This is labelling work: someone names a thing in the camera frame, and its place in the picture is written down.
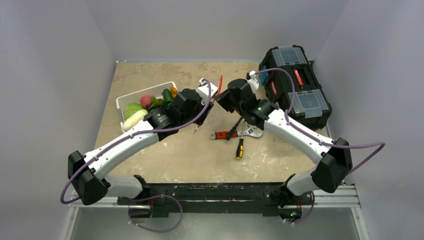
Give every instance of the black toolbox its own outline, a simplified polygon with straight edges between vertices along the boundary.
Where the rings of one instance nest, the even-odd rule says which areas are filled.
[[[296,95],[289,116],[311,130],[322,129],[332,113],[332,107],[323,93],[321,85],[308,61],[303,47],[274,47],[268,50],[259,70],[281,68],[286,70],[294,82]],[[265,87],[266,97],[288,109],[292,99],[292,84],[282,71],[268,71],[259,75]]]

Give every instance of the white plastic basket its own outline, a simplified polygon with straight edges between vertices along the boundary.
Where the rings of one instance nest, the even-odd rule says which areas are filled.
[[[139,103],[140,98],[144,95],[150,95],[155,96],[157,99],[163,99],[162,92],[164,89],[170,89],[171,87],[177,87],[175,86],[175,82],[169,81],[163,84],[159,84],[156,86],[152,86],[140,91],[136,91],[127,95],[120,96],[116,99],[116,108],[118,110],[119,118],[120,118],[120,129],[123,133],[124,130],[122,129],[122,125],[124,124],[124,108],[128,104],[133,103]]]

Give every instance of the wrench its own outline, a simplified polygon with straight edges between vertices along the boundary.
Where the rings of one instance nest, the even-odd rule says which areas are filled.
[[[255,131],[255,128],[256,128],[256,126],[249,125],[249,128],[246,129],[246,130],[244,130],[244,134],[243,135],[244,136],[250,136],[252,138],[257,138],[257,139],[260,138],[260,137],[262,137],[262,135],[264,133],[263,132],[256,132]],[[228,133],[228,131],[214,132],[214,133],[211,133],[209,135],[209,138],[210,139],[225,139],[226,136],[227,136],[227,133]],[[235,137],[238,137],[238,136],[241,136],[241,135],[242,135],[242,131],[237,131],[231,137],[232,138],[235,138]]]

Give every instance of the orange handle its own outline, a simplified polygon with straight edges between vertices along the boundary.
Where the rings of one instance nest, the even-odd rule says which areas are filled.
[[[227,133],[228,131],[219,131],[219,132],[215,132],[215,139],[225,139],[227,137]],[[237,137],[237,132],[235,132],[232,136],[232,138]]]

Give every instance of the tabletop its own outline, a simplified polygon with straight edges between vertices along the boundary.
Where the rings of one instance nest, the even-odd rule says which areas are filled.
[[[196,88],[201,78],[218,86],[221,75],[221,91],[224,91],[230,81],[244,78],[247,72],[257,70],[258,65],[258,62],[118,63],[95,147],[122,134],[116,98],[169,81],[175,82],[178,90]],[[265,98],[263,87],[256,96]],[[244,155],[237,160],[238,138],[212,140],[209,135],[229,131],[239,118],[237,113],[226,112],[215,104],[195,134],[196,125],[183,128],[134,154],[110,174],[141,175],[148,183],[283,182],[291,174],[314,166],[306,155],[270,132],[264,132],[261,138],[244,137]]]

